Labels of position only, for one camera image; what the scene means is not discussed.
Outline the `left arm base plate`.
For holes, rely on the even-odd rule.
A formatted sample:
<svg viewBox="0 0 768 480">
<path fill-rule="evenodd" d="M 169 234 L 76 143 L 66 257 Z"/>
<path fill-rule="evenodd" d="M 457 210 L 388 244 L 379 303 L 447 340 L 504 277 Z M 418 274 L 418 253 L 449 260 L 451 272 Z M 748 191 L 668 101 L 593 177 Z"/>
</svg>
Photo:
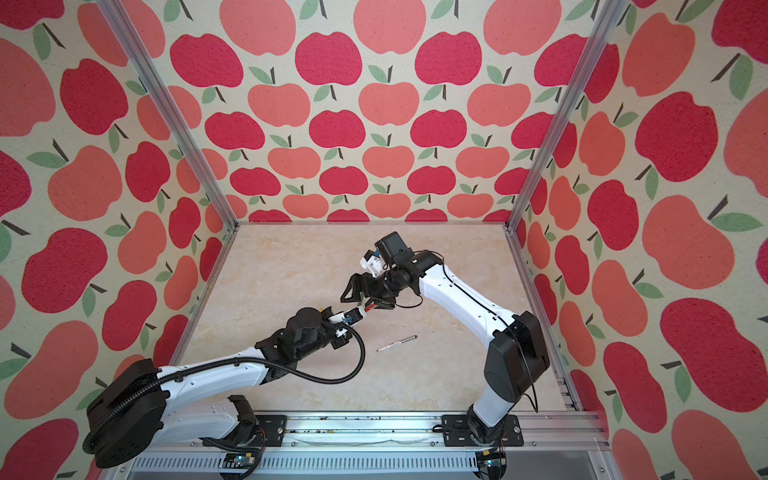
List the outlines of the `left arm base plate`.
<svg viewBox="0 0 768 480">
<path fill-rule="evenodd" d="M 219 436 L 205 436 L 204 446 L 227 451 L 259 450 L 280 447 L 283 442 L 286 415 L 251 415 L 238 418 L 234 427 Z"/>
</svg>

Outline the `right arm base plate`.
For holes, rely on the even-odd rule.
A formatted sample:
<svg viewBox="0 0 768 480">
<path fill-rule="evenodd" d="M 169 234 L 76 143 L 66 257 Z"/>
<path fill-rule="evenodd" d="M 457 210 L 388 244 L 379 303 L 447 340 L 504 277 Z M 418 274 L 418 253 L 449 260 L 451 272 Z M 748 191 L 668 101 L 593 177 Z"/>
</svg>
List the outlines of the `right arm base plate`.
<svg viewBox="0 0 768 480">
<path fill-rule="evenodd" d="M 446 447 L 522 447 L 525 444 L 519 420 L 514 415 L 507 415 L 494 426 L 487 426 L 467 414 L 443 415 L 432 431 L 442 435 Z"/>
</svg>

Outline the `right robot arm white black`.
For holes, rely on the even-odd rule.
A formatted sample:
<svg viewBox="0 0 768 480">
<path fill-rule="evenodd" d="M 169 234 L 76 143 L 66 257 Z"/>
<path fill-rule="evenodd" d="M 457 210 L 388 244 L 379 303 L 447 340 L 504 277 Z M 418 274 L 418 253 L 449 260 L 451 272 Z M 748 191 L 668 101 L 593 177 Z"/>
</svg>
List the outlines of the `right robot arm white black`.
<svg viewBox="0 0 768 480">
<path fill-rule="evenodd" d="M 467 411 L 470 437 L 480 446 L 500 444 L 502 435 L 511 431 L 505 418 L 518 401 L 528 396 L 532 406 L 538 406 L 535 382 L 551 365 L 539 319 L 489 300 L 458 278 L 441 254 L 414 251 L 397 232 L 378 240 L 360 265 L 364 271 L 350 277 L 340 298 L 355 307 L 330 321 L 353 325 L 370 310 L 393 310 L 406 289 L 443 307 L 486 349 L 486 388 Z"/>
</svg>

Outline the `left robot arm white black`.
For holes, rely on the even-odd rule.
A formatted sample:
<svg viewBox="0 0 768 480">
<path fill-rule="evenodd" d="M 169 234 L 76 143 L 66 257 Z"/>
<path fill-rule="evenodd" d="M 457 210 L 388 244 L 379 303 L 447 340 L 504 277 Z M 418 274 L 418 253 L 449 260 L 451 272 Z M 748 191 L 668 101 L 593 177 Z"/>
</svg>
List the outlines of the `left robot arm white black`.
<svg viewBox="0 0 768 480">
<path fill-rule="evenodd" d="M 354 324 L 363 307 L 335 314 L 330 308 L 305 307 L 285 327 L 236 354 L 192 365 L 158 367 L 139 360 L 127 367 L 87 407 L 89 432 L 82 443 L 101 469 L 118 466 L 153 444 L 169 441 L 176 426 L 189 426 L 181 410 L 200 400 L 232 390 L 270 383 L 287 375 L 321 385 L 350 381 L 362 369 L 339 378 L 323 378 L 299 370 L 309 355 L 332 346 L 341 348 L 362 338 Z"/>
</svg>

